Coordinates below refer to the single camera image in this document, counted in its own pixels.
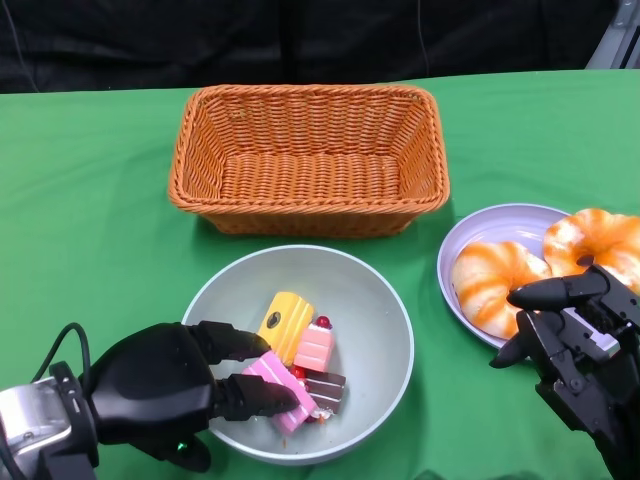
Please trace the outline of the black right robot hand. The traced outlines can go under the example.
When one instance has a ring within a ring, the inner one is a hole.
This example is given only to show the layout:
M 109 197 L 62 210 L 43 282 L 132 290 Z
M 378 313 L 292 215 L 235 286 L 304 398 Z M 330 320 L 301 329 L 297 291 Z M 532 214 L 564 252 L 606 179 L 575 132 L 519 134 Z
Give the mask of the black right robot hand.
M 639 297 L 602 266 L 524 285 L 507 297 L 518 332 L 490 365 L 530 359 L 536 392 L 587 433 L 615 479 L 639 476 Z

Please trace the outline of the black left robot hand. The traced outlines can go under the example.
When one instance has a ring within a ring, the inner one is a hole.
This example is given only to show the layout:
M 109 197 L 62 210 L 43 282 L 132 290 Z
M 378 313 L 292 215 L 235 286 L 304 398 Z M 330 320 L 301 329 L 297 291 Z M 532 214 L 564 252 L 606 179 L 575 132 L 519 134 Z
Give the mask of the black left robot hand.
M 214 377 L 225 360 L 269 351 L 259 335 L 228 323 L 160 323 L 132 334 L 91 367 L 87 402 L 104 445 L 128 444 L 159 461 L 204 473 L 208 447 L 198 439 L 213 418 L 273 417 L 299 405 L 293 390 L 260 376 Z

